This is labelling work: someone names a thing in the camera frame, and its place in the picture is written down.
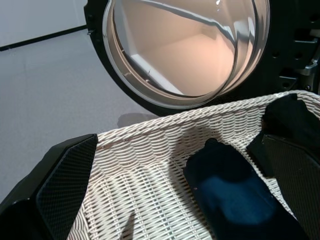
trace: white wall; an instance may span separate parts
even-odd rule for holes
[[[86,24],[87,0],[1,0],[0,47]]]

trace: washing machine door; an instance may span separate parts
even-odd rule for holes
[[[319,0],[88,0],[107,72],[160,115],[318,91]]]

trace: woven texture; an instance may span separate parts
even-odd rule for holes
[[[291,93],[320,117],[319,96]],[[246,153],[261,130],[266,106],[287,94],[205,107],[100,134],[69,240],[214,238],[183,175],[188,157],[212,137],[235,147],[291,213],[277,181],[263,178]]]
[[[37,208],[55,240],[65,240],[74,223],[95,156],[97,136],[69,148],[36,198]]]

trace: wicker laundry basket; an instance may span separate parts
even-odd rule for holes
[[[320,96],[292,91],[191,110],[98,136],[87,193],[69,240],[212,239],[193,200],[183,167],[208,138],[246,146],[261,129],[266,106],[297,93],[320,118]],[[265,179],[289,211],[277,181]]]

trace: blue fabric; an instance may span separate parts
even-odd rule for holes
[[[308,239],[232,146],[209,139],[183,172],[218,240]]]

